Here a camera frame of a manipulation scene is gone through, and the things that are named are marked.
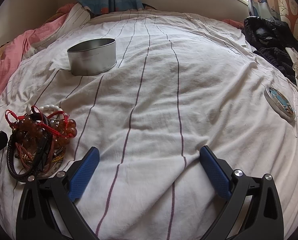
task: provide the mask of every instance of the round tin lid with picture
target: round tin lid with picture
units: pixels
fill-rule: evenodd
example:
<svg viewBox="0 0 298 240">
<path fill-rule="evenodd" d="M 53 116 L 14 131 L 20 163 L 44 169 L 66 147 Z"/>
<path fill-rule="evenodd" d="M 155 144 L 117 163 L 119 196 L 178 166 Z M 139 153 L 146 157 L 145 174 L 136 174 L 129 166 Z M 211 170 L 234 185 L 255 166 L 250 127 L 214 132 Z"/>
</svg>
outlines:
<svg viewBox="0 0 298 240">
<path fill-rule="evenodd" d="M 272 87 L 266 87 L 264 95 L 270 106 L 281 118 L 284 118 L 287 122 L 294 121 L 296 117 L 295 110 L 282 93 Z"/>
</svg>

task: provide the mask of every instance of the bed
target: bed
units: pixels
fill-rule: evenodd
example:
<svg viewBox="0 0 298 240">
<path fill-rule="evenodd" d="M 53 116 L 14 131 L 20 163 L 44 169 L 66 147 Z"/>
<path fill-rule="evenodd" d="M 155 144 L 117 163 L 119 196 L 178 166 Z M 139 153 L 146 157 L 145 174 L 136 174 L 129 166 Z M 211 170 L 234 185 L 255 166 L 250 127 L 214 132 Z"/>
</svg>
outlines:
<svg viewBox="0 0 298 240">
<path fill-rule="evenodd" d="M 73 76 L 67 49 L 96 38 L 116 39 L 117 65 Z M 128 10 L 81 21 L 32 54 L 0 95 L 0 130 L 11 134 L 7 109 L 24 114 L 33 105 L 58 105 L 76 120 L 60 169 L 100 150 L 76 203 L 100 239 L 200 239 L 224 204 L 199 163 L 204 145 L 249 176 L 272 174 L 285 239 L 298 227 L 298 91 L 237 28 L 194 13 Z M 295 122 L 272 109 L 266 86 L 287 97 Z M 15 239 L 23 184 L 5 158 L 3 150 L 0 225 Z M 247 208 L 248 200 L 241 222 Z"/>
</svg>

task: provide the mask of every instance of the blue gripper pad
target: blue gripper pad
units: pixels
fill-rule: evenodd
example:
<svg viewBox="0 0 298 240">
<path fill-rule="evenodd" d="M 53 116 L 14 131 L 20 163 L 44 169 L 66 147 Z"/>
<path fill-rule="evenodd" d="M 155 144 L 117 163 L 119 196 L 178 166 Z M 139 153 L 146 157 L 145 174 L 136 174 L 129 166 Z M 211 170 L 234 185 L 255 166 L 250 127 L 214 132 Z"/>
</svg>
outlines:
<svg viewBox="0 0 298 240">
<path fill-rule="evenodd" d="M 230 180 L 205 146 L 200 149 L 200 163 L 217 194 L 229 200 L 231 197 Z"/>
<path fill-rule="evenodd" d="M 72 202 L 81 198 L 100 161 L 100 153 L 96 147 L 92 147 L 87 154 L 88 156 L 69 182 L 68 196 Z"/>
</svg>

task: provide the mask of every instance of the open tin container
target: open tin container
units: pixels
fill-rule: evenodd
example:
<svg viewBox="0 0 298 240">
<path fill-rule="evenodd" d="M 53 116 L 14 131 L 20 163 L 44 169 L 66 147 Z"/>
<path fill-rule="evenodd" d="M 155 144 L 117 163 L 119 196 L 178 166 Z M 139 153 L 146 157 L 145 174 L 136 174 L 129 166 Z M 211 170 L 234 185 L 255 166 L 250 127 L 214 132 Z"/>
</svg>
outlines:
<svg viewBox="0 0 298 240">
<path fill-rule="evenodd" d="M 116 65 L 116 40 L 83 41 L 68 49 L 71 72 L 75 76 L 93 76 Z"/>
</svg>

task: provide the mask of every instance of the metal screw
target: metal screw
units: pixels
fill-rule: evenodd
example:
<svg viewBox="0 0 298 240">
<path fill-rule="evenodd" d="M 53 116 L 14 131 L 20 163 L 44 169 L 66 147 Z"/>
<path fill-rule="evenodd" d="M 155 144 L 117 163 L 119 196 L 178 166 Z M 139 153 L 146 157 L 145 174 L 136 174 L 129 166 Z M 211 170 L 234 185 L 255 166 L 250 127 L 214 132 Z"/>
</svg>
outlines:
<svg viewBox="0 0 298 240">
<path fill-rule="evenodd" d="M 234 171 L 234 174 L 237 176 L 237 177 L 241 177 L 243 175 L 243 172 L 241 170 L 235 170 Z"/>
<path fill-rule="evenodd" d="M 57 173 L 57 177 L 58 177 L 58 178 L 62 178 L 62 177 L 64 177 L 65 174 L 66 174 L 65 171 L 59 171 L 59 172 Z"/>
<path fill-rule="evenodd" d="M 270 174 L 266 174 L 266 175 L 265 175 L 265 179 L 266 179 L 266 180 L 272 180 L 272 176 L 271 176 Z"/>
<path fill-rule="evenodd" d="M 28 177 L 28 181 L 29 181 L 29 182 L 34 181 L 34 176 L 33 176 L 33 175 L 29 176 L 29 177 Z"/>
</svg>

